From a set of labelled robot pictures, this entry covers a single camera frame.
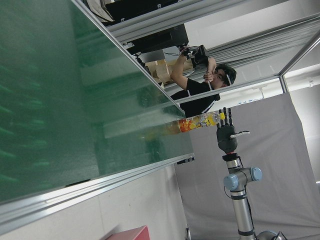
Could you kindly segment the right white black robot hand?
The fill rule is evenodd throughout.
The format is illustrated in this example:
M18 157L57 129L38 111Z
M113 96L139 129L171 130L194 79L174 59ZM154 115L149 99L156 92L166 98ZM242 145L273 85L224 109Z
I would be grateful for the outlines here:
M220 126L217 126L217 144L218 147L226 154L232 153L238 146L237 137L250 134L248 130L235 132L235 126L233 125L231 108L224 107L223 110L219 110L219 113L224 113L224 121L220 121Z

